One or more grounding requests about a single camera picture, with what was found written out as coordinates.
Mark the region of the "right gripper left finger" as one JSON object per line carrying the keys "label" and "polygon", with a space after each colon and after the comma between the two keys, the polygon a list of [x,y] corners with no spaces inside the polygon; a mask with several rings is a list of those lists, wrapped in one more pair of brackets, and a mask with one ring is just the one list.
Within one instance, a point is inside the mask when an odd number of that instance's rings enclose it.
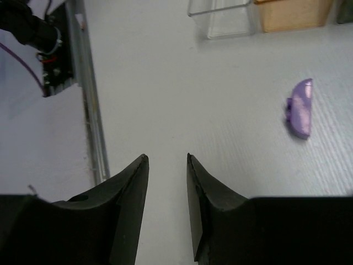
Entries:
{"label": "right gripper left finger", "polygon": [[149,161],[67,201],[1,195],[2,264],[134,264]]}

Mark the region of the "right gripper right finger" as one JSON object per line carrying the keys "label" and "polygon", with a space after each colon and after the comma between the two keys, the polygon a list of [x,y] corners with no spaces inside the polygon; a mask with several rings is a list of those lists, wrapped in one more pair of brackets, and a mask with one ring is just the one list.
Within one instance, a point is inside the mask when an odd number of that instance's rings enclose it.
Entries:
{"label": "right gripper right finger", "polygon": [[187,156],[198,264],[351,264],[352,197],[248,199]]}

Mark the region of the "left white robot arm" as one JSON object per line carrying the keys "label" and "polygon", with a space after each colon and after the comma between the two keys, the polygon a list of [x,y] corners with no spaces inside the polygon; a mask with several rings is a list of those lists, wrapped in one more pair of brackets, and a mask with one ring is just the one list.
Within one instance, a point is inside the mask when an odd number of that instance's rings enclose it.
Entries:
{"label": "left white robot arm", "polygon": [[62,45],[60,29],[33,15],[29,1],[1,1],[1,29],[22,45],[51,55]]}

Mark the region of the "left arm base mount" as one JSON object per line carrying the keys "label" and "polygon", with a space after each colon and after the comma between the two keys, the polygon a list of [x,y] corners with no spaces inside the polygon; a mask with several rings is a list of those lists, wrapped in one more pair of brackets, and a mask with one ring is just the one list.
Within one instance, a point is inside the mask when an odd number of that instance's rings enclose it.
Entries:
{"label": "left arm base mount", "polygon": [[60,30],[62,45],[53,55],[41,57],[44,97],[59,94],[74,81],[69,22],[64,3],[51,13],[50,22]]}

